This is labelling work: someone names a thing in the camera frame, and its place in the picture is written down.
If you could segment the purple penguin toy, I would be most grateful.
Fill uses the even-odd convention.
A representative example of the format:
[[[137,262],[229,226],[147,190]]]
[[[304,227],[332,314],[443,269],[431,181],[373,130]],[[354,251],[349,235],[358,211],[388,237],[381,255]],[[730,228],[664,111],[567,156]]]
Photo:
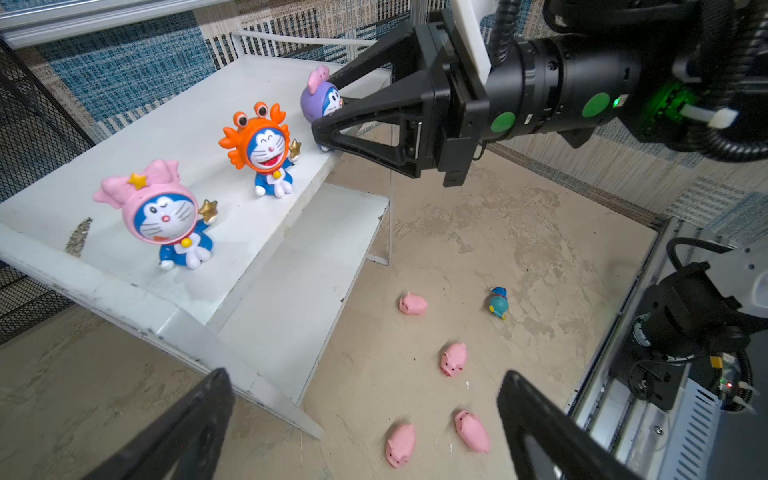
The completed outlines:
[[[340,110],[343,98],[337,87],[329,81],[330,70],[325,65],[316,67],[309,75],[302,91],[300,106],[309,123]]]

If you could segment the pink-haired doll figure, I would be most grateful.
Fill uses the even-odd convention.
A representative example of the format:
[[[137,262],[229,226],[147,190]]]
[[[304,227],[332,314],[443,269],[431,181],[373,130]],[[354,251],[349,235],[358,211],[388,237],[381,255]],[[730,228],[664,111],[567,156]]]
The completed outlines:
[[[194,270],[212,258],[206,230],[217,219],[218,203],[197,200],[181,183],[177,161],[155,160],[127,177],[107,177],[93,200],[120,210],[132,235],[157,246],[164,271]]]

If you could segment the orange-haired doll figure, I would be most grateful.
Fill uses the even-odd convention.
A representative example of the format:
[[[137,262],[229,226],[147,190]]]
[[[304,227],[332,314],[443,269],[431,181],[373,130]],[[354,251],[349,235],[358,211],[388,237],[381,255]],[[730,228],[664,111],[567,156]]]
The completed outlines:
[[[302,144],[291,137],[286,117],[279,103],[269,106],[258,102],[252,117],[238,111],[233,115],[234,127],[223,129],[219,145],[228,151],[230,163],[238,170],[249,167],[255,172],[257,197],[280,199],[294,191],[288,169],[299,159]]]

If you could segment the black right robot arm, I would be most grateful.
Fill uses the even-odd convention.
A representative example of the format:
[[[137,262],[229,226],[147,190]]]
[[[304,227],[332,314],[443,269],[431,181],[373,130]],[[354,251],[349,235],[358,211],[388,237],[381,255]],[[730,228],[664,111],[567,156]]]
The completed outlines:
[[[315,141],[411,178],[463,184],[482,149],[555,132],[578,148],[619,120],[638,141],[732,164],[767,157],[763,1],[547,1],[551,35],[516,32],[518,1],[454,1],[332,74],[391,83],[312,122]]]

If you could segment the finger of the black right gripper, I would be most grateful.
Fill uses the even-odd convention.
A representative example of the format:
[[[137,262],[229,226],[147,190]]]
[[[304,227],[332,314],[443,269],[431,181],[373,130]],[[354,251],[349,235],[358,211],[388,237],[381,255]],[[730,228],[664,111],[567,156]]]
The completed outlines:
[[[391,85],[314,121],[312,134],[320,146],[417,178],[422,104],[419,92]]]
[[[395,83],[413,76],[419,80],[417,85],[423,88],[426,85],[427,75],[422,65],[421,43],[428,32],[427,24],[415,26],[400,24],[353,61],[333,73],[329,81],[341,89],[368,73],[390,64]]]

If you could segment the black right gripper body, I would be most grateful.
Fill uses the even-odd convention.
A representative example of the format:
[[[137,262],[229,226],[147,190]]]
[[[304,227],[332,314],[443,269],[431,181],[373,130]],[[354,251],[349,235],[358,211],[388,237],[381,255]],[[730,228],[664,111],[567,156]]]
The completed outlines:
[[[458,187],[464,184],[481,142],[488,97],[450,10],[430,13],[429,22],[415,27],[414,33],[420,71],[426,74],[418,168],[435,168],[444,174],[445,187]]]

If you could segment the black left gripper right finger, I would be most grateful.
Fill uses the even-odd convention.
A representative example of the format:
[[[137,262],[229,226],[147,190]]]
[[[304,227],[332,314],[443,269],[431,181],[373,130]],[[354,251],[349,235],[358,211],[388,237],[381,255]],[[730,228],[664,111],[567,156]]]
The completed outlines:
[[[636,479],[515,370],[505,373],[497,408],[519,479]]]

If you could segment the teal penguin toy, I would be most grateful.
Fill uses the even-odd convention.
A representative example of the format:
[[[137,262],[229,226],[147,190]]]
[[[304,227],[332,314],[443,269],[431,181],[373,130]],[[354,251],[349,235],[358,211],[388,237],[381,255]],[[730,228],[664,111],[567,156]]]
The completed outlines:
[[[505,320],[509,310],[507,290],[497,286],[491,289],[488,298],[488,309],[496,317]]]

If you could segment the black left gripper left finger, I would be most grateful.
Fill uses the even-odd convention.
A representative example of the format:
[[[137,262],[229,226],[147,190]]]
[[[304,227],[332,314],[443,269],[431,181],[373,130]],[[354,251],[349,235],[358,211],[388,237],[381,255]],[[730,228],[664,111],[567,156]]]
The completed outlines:
[[[211,479],[234,403],[230,377],[217,368],[85,477]]]

